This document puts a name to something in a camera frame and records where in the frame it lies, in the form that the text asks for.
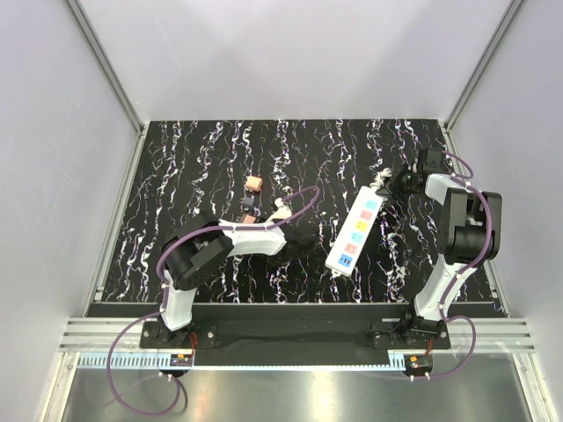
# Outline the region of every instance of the white power strip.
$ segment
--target white power strip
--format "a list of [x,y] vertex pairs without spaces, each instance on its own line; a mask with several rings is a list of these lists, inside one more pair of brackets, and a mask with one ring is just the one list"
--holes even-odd
[[334,275],[352,275],[383,203],[384,198],[362,186],[325,261],[326,268],[333,270]]

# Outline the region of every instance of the white wall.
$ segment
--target white wall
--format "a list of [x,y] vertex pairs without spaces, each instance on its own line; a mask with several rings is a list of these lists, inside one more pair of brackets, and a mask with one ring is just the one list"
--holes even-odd
[[446,118],[508,0],[81,0],[144,120]]
[[134,133],[63,1],[0,3],[0,419],[34,420]]
[[477,184],[503,195],[497,258],[563,417],[563,3],[528,2],[454,136]]

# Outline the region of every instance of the black bracket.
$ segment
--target black bracket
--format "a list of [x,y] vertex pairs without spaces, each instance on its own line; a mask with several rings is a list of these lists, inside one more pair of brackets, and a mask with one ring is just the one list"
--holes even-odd
[[[377,321],[371,323],[369,333],[372,336],[373,348],[376,350],[393,349],[427,349],[430,338],[407,336],[396,321]],[[432,337],[432,348],[448,350],[451,348],[448,326],[440,326],[438,333]]]
[[197,337],[197,349],[213,349],[217,338],[217,323],[194,322],[176,331],[170,331],[161,318],[143,324],[139,347],[142,349],[189,349],[192,347],[190,333]]

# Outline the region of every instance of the black table surface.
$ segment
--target black table surface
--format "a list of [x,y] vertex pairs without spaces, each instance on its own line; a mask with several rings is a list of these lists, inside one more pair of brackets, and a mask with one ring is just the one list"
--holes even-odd
[[[153,121],[102,302],[160,302],[155,268],[164,239],[204,208],[237,221],[240,202],[251,195],[245,191],[250,175],[264,180],[258,197],[264,216],[274,199],[318,186],[318,201],[297,222],[318,229],[318,241],[281,266],[261,256],[229,258],[196,302],[410,302],[437,258],[440,206],[432,200],[386,203],[351,278],[333,277],[325,259],[360,187],[385,167],[399,171],[425,147],[445,148],[437,120]],[[309,198],[293,200],[294,211]],[[482,269],[457,300],[493,300]]]

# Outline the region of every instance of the white robotic arm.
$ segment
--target white robotic arm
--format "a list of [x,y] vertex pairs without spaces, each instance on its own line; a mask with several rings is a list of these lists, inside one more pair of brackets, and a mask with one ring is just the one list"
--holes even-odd
[[[436,338],[444,330],[443,318],[447,318],[459,289],[500,248],[502,197],[490,192],[477,195],[467,186],[459,185],[451,178],[444,157],[440,149],[424,149],[413,164],[405,166],[387,186],[377,191],[377,195],[398,202],[406,202],[412,194],[425,194],[442,205],[436,238],[439,256],[434,271],[392,333],[403,343]],[[490,220],[479,196],[486,202]],[[487,241],[489,224],[491,236]]]
[[[282,260],[288,260],[297,255],[315,235],[312,231],[306,234],[297,232],[288,224],[272,228],[275,221],[290,216],[291,210],[288,207],[279,206],[266,222],[246,224],[217,220],[210,212],[202,212],[180,228],[168,240],[167,245],[186,233],[210,224],[229,229],[218,230],[182,244],[166,260],[165,278],[169,287],[166,289],[165,307],[161,309],[166,327],[176,331],[192,322],[197,288],[216,273],[226,258],[259,254],[280,256]],[[252,226],[252,230],[242,230],[244,226]]]

